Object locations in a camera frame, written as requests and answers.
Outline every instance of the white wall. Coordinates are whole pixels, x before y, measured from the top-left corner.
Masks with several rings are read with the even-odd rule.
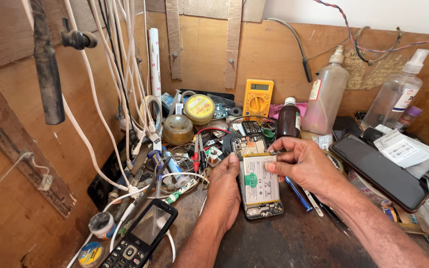
[[[338,5],[349,26],[429,34],[429,0],[322,0]],[[345,26],[338,9],[313,0],[266,0],[263,19]]]

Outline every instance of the hand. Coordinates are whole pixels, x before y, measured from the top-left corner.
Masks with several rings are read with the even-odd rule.
[[[202,216],[214,217],[224,234],[233,226],[238,215],[241,195],[236,177],[239,175],[239,159],[231,153],[221,161],[211,173]]]
[[[330,204],[332,198],[341,196],[341,192],[353,187],[314,141],[282,137],[271,144],[267,151],[283,148],[288,151],[280,153],[277,162],[266,165],[269,172],[281,175],[279,181],[284,181],[285,176],[288,176],[304,189],[313,192],[325,204]]]

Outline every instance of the left hand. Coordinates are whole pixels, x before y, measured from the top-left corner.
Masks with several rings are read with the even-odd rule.
[[[223,234],[233,226],[241,204],[236,177],[239,175],[239,159],[231,153],[212,171],[208,196],[202,216],[217,221]]]

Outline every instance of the phone battery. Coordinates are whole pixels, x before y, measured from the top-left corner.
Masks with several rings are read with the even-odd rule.
[[[277,175],[268,172],[265,165],[277,161],[276,153],[243,156],[243,174],[246,205],[280,201]]]

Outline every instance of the small purple bottle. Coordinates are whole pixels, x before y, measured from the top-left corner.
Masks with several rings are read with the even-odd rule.
[[[403,133],[410,125],[417,119],[417,117],[423,113],[423,110],[416,106],[409,107],[398,119],[397,123],[393,126],[393,129],[398,129],[400,133]]]

